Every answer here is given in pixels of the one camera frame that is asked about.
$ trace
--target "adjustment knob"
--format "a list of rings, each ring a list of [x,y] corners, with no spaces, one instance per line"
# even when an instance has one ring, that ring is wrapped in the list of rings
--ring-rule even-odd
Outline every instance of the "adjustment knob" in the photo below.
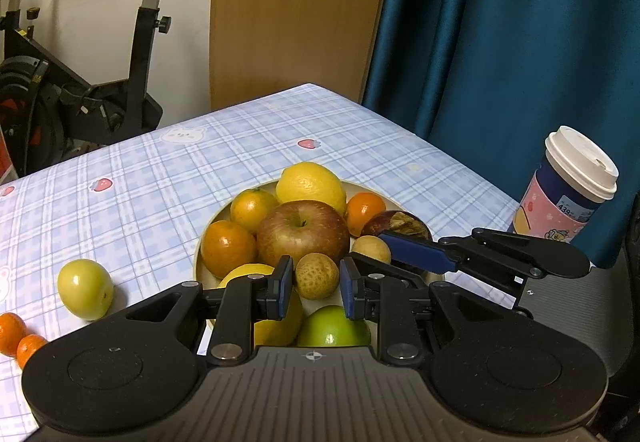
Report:
[[[27,19],[33,21],[40,15],[40,7],[32,7],[27,9]]]
[[[162,17],[158,21],[158,32],[161,34],[168,34],[169,28],[171,28],[171,18],[168,16]]]

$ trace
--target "lemon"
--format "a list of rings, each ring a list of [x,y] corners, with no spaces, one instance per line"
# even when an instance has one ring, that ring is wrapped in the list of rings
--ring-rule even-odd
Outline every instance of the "lemon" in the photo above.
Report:
[[[262,263],[247,263],[246,265],[239,266],[233,269],[226,275],[218,288],[224,288],[233,278],[242,277],[249,274],[264,274],[270,275],[273,272],[273,267],[269,265],[263,265]],[[290,345],[298,335],[302,320],[305,318],[305,313],[302,310],[302,301],[300,296],[295,290],[291,290],[291,297],[289,298],[289,308],[287,309],[287,315],[282,321],[271,321],[266,319],[264,321],[258,321],[254,325],[254,345],[266,345],[266,346],[287,346]]]
[[[287,167],[276,185],[276,197],[280,203],[318,200],[332,206],[341,216],[347,209],[347,194],[338,177],[313,162]]]

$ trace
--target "green apple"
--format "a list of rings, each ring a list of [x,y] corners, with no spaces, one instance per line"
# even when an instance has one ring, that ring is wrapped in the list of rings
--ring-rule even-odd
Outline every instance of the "green apple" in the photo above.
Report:
[[[364,321],[351,321],[344,308],[328,305],[319,308],[302,323],[297,346],[366,346],[371,344],[371,332]]]
[[[58,274],[58,294],[74,316],[95,321],[113,300],[113,282],[102,265],[90,259],[70,261]]]

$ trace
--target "screw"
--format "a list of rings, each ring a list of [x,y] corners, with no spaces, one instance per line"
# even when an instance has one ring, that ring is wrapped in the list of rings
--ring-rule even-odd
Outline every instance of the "screw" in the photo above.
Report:
[[[242,348],[234,343],[222,343],[211,348],[211,355],[222,361],[233,361],[242,355]]]
[[[417,346],[410,345],[409,343],[396,343],[395,345],[389,346],[386,352],[390,357],[401,361],[404,359],[413,359],[420,353]]]

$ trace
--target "wooden cabinet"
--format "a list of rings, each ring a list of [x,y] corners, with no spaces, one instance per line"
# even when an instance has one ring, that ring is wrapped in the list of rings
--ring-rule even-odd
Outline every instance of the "wooden cabinet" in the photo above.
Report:
[[[383,0],[212,0],[212,109],[312,82],[359,102]]]

